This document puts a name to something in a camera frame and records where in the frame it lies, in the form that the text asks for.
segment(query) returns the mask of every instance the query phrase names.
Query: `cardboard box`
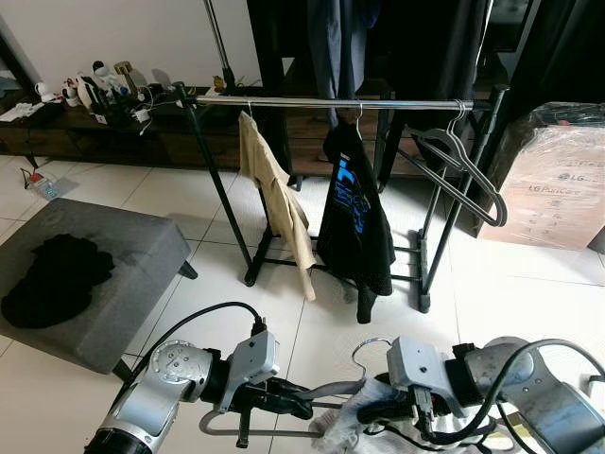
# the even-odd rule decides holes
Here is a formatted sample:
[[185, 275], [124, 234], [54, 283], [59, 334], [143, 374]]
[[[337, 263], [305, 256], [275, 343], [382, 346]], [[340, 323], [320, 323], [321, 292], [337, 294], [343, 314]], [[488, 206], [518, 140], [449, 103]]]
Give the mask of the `cardboard box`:
[[[605, 115], [590, 126], [578, 104], [546, 104], [509, 125], [488, 176], [509, 210], [503, 227], [480, 223], [477, 237], [571, 250], [584, 249], [605, 225]], [[555, 115], [544, 115], [548, 112]], [[545, 118], [558, 124], [547, 124]], [[489, 209], [484, 198], [480, 203]]]

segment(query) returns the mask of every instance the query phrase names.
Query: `white wall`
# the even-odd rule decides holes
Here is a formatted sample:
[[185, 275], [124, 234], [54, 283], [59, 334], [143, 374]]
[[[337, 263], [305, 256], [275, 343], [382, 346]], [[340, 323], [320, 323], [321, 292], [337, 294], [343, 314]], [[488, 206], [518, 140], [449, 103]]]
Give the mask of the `white wall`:
[[[255, 82], [246, 0], [213, 4], [235, 77]], [[77, 71], [90, 74], [95, 60], [128, 60], [147, 83], [163, 82], [158, 69], [171, 82], [206, 86], [222, 75], [202, 0], [0, 0], [0, 32], [33, 81], [54, 90]]]

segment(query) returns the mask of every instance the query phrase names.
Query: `black cloth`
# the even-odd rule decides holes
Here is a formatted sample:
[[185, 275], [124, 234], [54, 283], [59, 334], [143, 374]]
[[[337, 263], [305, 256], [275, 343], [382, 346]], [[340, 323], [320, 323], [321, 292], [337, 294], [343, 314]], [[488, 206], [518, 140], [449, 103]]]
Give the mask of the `black cloth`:
[[[472, 99], [489, 0], [388, 1], [381, 21], [389, 35], [386, 79], [397, 99]], [[378, 180], [386, 184], [403, 127], [445, 128], [456, 113], [395, 111]], [[461, 133], [463, 121], [457, 123]], [[430, 168], [442, 160], [417, 144]]]
[[2, 299], [4, 318], [18, 328], [46, 328], [76, 317], [91, 303], [91, 288], [108, 280], [112, 256], [71, 235], [47, 239], [34, 263]]
[[357, 285], [357, 321], [369, 323], [376, 295], [391, 295], [395, 261], [389, 222], [372, 165], [355, 125], [340, 120], [323, 151], [334, 164], [317, 250], [324, 263]]

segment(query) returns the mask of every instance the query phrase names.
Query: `clothes rack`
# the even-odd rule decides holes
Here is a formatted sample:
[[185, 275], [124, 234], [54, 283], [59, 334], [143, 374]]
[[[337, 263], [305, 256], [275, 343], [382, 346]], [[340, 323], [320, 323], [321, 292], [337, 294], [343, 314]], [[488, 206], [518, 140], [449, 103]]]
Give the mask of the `clothes rack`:
[[[229, 202], [229, 198], [227, 197], [227, 193], [225, 188], [220, 180], [218, 175], [218, 171], [216, 169], [216, 165], [214, 163], [214, 159], [212, 157], [212, 153], [208, 148], [204, 140], [203, 135], [203, 118], [209, 113], [213, 106], [215, 105], [228, 105], [228, 106], [268, 106], [268, 107], [300, 107], [300, 108], [362, 108], [362, 109], [393, 109], [393, 110], [439, 110], [439, 111], [459, 111], [460, 109], [460, 101], [455, 100], [440, 100], [440, 101], [409, 101], [409, 100], [390, 100], [390, 99], [381, 99], [381, 100], [350, 100], [350, 99], [307, 99], [307, 98], [281, 98], [281, 97], [246, 97], [246, 96], [217, 96], [217, 97], [206, 97], [206, 96], [189, 96], [185, 89], [185, 86], [182, 82], [177, 82], [175, 84], [177, 87], [177, 91], [179, 93], [181, 103], [184, 109], [185, 117], [194, 133], [196, 140], [199, 144], [200, 152], [203, 155], [208, 170], [211, 174], [213, 182], [216, 187], [216, 192], [220, 198], [220, 201], [223, 204], [223, 208], [227, 214], [227, 218], [231, 227], [233, 229], [233, 233], [239, 245], [239, 248], [244, 256], [246, 261], [246, 265], [248, 270], [246, 272], [244, 282], [248, 287], [251, 287], [255, 284], [256, 278], [258, 277], [258, 273], [263, 265], [263, 263], [273, 263], [278, 265], [289, 265], [296, 266], [296, 262], [290, 260], [278, 260], [267, 258], [266, 254], [268, 251], [268, 247], [270, 241], [273, 239], [273, 234], [271, 233], [270, 227], [267, 224], [267, 228], [263, 233], [262, 239], [258, 244], [258, 250], [254, 257], [251, 257], [248, 248], [246, 247], [246, 243], [244, 241], [244, 237], [242, 236], [241, 230], [239, 228], [239, 224], [237, 223], [237, 219], [233, 213], [233, 209]], [[496, 125], [498, 114], [501, 110], [503, 100], [508, 92], [508, 87], [506, 86], [496, 86], [493, 88], [492, 94], [490, 96], [490, 100], [487, 102], [481, 101], [463, 101], [464, 108], [468, 111], [472, 111], [472, 114], [482, 112], [483, 115], [477, 121], [472, 122], [475, 124], [475, 142], [473, 145], [473, 149], [470, 153], [470, 160], [476, 165], [476, 163], [481, 158], [481, 154], [483, 153], [484, 148], [488, 144], [490, 140], [490, 136], [492, 131]], [[197, 106], [203, 106], [202, 109], [196, 109]], [[428, 205], [428, 210], [426, 213], [426, 217], [424, 220], [423, 227], [418, 231], [411, 231], [409, 235], [410, 247], [395, 247], [395, 251], [411, 253], [416, 255], [416, 272], [415, 275], [400, 275], [400, 274], [392, 274], [391, 279], [408, 281], [416, 286], [417, 292], [417, 307], [422, 313], [428, 312], [430, 308], [430, 289], [435, 277], [435, 273], [439, 267], [441, 262], [441, 258], [445, 247], [447, 245], [447, 240], [451, 234], [451, 231], [456, 224], [458, 219], [458, 215], [462, 206], [469, 208], [473, 206], [475, 203], [471, 201], [467, 196], [467, 191], [473, 182], [473, 177], [469, 173], [465, 173], [460, 183], [458, 185], [458, 191], [461, 194], [461, 197], [454, 199], [449, 209], [449, 213], [447, 215], [447, 220], [445, 222], [445, 226], [443, 232], [441, 234], [441, 240], [435, 252], [435, 256], [428, 266], [428, 257], [427, 257], [427, 249], [426, 249], [426, 240], [428, 230], [432, 221], [432, 218], [435, 214], [435, 208], [437, 206], [437, 202], [439, 196], [441, 194], [441, 190], [445, 189], [449, 192], [449, 187], [451, 184], [445, 180], [445, 173], [447, 171], [447, 167], [445, 166], [440, 173], [436, 173], [431, 171], [430, 169], [424, 167], [423, 165], [417, 163], [413, 158], [411, 158], [407, 153], [403, 150], [399, 150], [399, 153], [410, 162], [414, 163], [414, 166], [417, 167], [429, 180], [436, 184], [430, 203]], [[263, 207], [265, 208], [265, 213], [267, 214], [267, 209], [265, 207], [265, 200], [263, 198], [263, 194], [261, 191], [260, 197], [263, 202]], [[490, 196], [498, 196], [495, 190], [493, 194], [489, 194]], [[328, 267], [323, 265], [314, 265], [312, 269], [316, 270], [324, 270], [328, 271]]]

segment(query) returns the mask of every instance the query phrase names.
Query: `black t-shirt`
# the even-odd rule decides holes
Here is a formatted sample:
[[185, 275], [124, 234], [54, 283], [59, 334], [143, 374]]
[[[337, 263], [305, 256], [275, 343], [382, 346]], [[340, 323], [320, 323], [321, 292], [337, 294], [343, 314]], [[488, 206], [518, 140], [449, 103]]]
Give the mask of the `black t-shirt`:
[[321, 221], [318, 253], [332, 271], [355, 281], [357, 320], [370, 321], [375, 295], [390, 295], [395, 261], [389, 222], [355, 125], [342, 120], [328, 133], [323, 150], [334, 164]]

